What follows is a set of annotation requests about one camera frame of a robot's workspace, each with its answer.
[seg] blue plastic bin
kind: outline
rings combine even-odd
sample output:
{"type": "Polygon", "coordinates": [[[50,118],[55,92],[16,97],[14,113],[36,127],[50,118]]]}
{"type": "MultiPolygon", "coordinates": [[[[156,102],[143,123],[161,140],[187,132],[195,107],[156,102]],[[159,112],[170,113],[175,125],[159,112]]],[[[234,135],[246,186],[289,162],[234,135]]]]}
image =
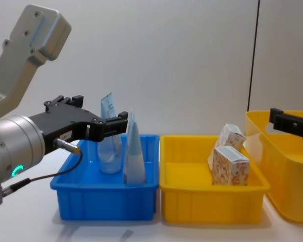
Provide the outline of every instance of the blue plastic bin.
{"type": "MultiPolygon", "coordinates": [[[[127,136],[122,135],[122,164],[127,136]]],[[[123,169],[116,174],[99,170],[98,143],[81,140],[83,160],[70,173],[56,176],[50,188],[57,191],[64,220],[152,220],[159,186],[159,136],[140,135],[147,183],[123,183],[123,169]]],[[[60,171],[71,168],[79,155],[70,155],[60,171]]]]}

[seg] white table surface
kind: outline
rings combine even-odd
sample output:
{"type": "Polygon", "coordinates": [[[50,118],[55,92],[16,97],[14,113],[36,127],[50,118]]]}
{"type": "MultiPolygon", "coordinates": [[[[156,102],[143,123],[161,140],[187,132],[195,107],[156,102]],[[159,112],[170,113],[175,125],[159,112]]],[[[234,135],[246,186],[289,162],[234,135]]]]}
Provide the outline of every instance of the white table surface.
{"type": "MultiPolygon", "coordinates": [[[[67,158],[63,150],[4,183],[57,172],[67,158]]],[[[36,181],[4,198],[0,206],[0,241],[303,241],[303,224],[284,221],[267,198],[258,225],[171,226],[160,210],[150,222],[73,222],[59,217],[56,191],[51,179],[36,181]]]]}

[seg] yellow plastic bin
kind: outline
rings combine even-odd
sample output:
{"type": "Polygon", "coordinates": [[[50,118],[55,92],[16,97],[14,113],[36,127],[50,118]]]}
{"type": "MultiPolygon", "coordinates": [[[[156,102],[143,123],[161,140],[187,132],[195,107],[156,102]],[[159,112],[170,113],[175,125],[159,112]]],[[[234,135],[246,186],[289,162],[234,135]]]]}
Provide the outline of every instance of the yellow plastic bin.
{"type": "MultiPolygon", "coordinates": [[[[245,143],[272,186],[268,197],[285,218],[303,222],[303,139],[266,131],[269,111],[246,114],[245,143]]],[[[303,111],[285,111],[303,117],[303,111]]]]}
{"type": "Polygon", "coordinates": [[[259,223],[270,186],[250,159],[248,186],[212,185],[208,156],[218,136],[162,136],[160,188],[168,223],[259,223]]]}

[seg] plastic bag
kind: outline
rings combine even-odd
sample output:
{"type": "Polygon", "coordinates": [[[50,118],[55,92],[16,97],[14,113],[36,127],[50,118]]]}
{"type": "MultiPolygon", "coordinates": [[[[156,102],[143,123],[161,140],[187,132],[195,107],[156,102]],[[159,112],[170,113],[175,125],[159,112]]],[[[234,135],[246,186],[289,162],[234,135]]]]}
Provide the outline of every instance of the plastic bag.
{"type": "Polygon", "coordinates": [[[146,183],[146,170],[143,160],[138,125],[131,110],[124,166],[124,183],[143,184],[146,183]]]}
{"type": "MultiPolygon", "coordinates": [[[[115,117],[116,112],[112,92],[101,99],[101,118],[115,117]]],[[[99,142],[97,152],[100,160],[100,170],[113,174],[121,170],[122,143],[119,135],[104,138],[99,142]]]]}

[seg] cable connector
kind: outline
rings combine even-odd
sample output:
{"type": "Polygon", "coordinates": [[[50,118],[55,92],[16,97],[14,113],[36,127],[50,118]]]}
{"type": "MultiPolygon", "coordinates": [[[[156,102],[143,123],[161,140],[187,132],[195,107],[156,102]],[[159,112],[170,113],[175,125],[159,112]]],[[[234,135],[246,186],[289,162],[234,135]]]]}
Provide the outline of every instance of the cable connector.
{"type": "Polygon", "coordinates": [[[56,148],[61,148],[61,149],[67,150],[68,152],[73,153],[75,155],[80,153],[80,150],[81,150],[80,147],[73,145],[69,142],[66,142],[65,140],[58,139],[58,138],[54,139],[54,146],[56,148]]]}
{"type": "Polygon", "coordinates": [[[14,193],[18,189],[28,185],[29,183],[31,183],[31,180],[29,178],[26,178],[15,184],[8,186],[7,188],[3,189],[3,197],[6,197],[6,196],[10,195],[11,193],[14,193]]]}

